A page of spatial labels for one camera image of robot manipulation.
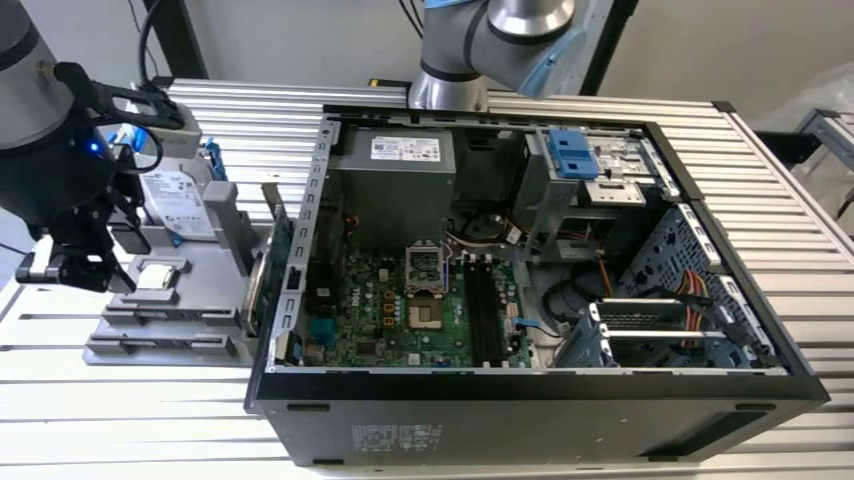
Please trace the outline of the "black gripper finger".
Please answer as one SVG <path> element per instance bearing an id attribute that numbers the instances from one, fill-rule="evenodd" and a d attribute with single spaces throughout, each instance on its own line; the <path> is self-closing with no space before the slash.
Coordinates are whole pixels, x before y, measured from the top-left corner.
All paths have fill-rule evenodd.
<path id="1" fill-rule="evenodd" d="M 119 187 L 108 189 L 107 197 L 113 204 L 107 225 L 115 240 L 127 253 L 149 253 L 151 245 L 140 230 L 137 215 L 140 198 L 127 195 Z"/>
<path id="2" fill-rule="evenodd" d="M 108 219 L 108 213 L 80 207 L 63 212 L 48 226 L 27 225 L 36 246 L 16 268 L 16 281 L 132 293 L 133 280 L 113 253 Z"/>

